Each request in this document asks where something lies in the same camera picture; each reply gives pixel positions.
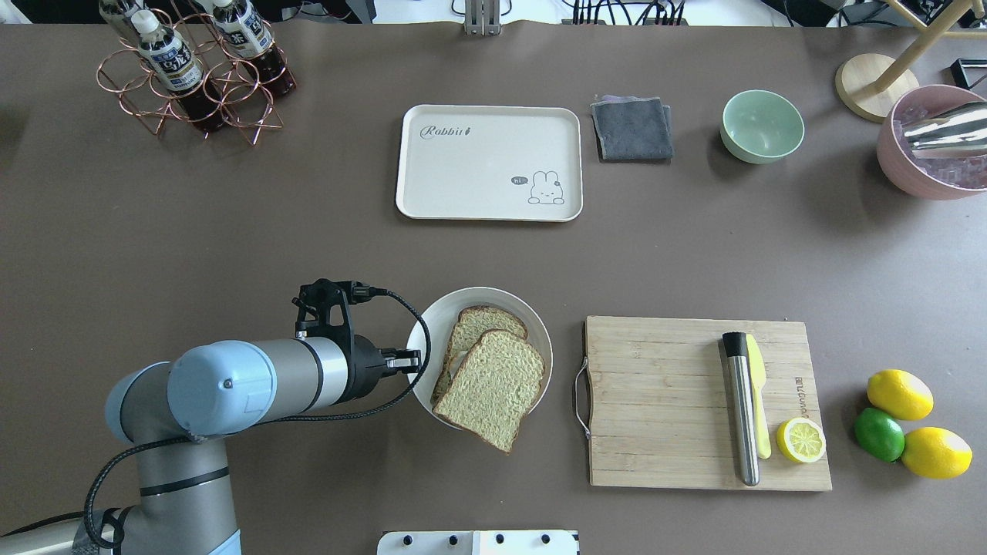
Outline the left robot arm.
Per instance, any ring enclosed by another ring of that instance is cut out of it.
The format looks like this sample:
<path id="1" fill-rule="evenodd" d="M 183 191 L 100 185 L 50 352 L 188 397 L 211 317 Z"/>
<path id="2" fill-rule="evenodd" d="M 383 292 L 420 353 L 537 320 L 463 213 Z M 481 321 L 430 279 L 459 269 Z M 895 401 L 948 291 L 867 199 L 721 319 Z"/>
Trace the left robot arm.
<path id="1" fill-rule="evenodd" d="M 128 449 L 99 472 L 83 512 L 2 537 L 4 554 L 239 554 L 226 438 L 417 373 L 429 351 L 381 350 L 366 338 L 219 341 L 120 380 L 105 417 Z"/>

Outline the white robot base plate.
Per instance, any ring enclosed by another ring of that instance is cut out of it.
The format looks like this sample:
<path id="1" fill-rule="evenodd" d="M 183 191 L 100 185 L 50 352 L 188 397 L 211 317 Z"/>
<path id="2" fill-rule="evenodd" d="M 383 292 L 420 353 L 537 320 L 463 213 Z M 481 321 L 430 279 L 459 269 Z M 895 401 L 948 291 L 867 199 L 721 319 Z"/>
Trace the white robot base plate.
<path id="1" fill-rule="evenodd" d="M 579 554 L 575 530 L 391 531 L 377 554 Z"/>

